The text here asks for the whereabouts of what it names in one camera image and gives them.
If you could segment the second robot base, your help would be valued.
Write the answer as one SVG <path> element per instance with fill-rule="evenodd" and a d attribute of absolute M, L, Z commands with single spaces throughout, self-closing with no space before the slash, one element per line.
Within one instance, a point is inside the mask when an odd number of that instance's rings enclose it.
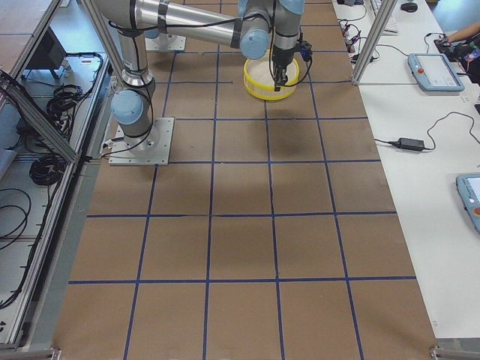
<path fill-rule="evenodd" d="M 158 30 L 148 30 L 145 32 L 145 46 L 148 52 L 172 53 L 183 52 L 185 50 L 186 38 L 161 33 Z"/>

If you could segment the person's hand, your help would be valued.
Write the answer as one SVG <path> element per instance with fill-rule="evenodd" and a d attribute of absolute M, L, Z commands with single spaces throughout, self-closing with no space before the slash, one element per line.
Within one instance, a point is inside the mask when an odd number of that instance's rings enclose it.
<path fill-rule="evenodd" d="M 448 36 L 448 41 L 451 43 L 458 41 L 465 41 L 469 38 L 475 37 L 479 33 L 479 23 L 469 25 L 461 30 L 458 30 Z"/>

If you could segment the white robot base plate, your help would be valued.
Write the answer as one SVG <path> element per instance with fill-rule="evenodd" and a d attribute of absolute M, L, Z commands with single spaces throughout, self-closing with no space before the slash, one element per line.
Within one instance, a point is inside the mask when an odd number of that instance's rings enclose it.
<path fill-rule="evenodd" d="M 111 166 L 168 165 L 173 128 L 174 118 L 156 118 L 151 133 L 145 141 L 141 142 L 142 137 L 134 139 L 125 136 L 118 125 L 115 135 L 123 139 L 112 144 L 109 164 Z"/>

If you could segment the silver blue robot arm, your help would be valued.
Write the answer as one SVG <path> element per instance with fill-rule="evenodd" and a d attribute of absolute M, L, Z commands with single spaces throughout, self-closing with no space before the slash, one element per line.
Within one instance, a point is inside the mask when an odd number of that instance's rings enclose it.
<path fill-rule="evenodd" d="M 236 16 L 202 10 L 173 1 L 94 1 L 93 7 L 109 29 L 118 34 L 120 49 L 114 52 L 121 89 L 111 111 L 124 139 L 113 155 L 132 161 L 152 161 L 170 150 L 171 136 L 153 115 L 155 78 L 147 54 L 176 50 L 176 42 L 188 38 L 237 49 L 248 60 L 267 59 L 274 92 L 296 86 L 289 75 L 296 53 L 311 62 L 311 46 L 301 34 L 303 1 L 240 1 Z"/>

